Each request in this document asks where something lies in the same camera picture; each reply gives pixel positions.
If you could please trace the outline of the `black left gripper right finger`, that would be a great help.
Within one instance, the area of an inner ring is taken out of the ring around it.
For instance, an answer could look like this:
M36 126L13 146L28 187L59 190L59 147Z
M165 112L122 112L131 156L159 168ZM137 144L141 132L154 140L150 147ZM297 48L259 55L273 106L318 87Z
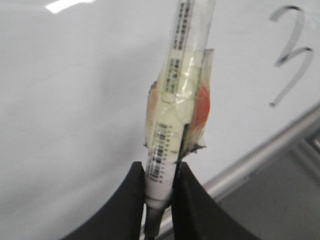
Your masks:
M257 240L205 191L188 164L180 164L171 204L176 240Z

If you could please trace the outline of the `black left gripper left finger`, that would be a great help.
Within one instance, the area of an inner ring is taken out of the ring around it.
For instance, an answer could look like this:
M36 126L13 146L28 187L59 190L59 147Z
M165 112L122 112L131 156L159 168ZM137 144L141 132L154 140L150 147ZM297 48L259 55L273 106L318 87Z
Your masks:
M64 240L138 240L144 209L145 172L132 163L112 197Z

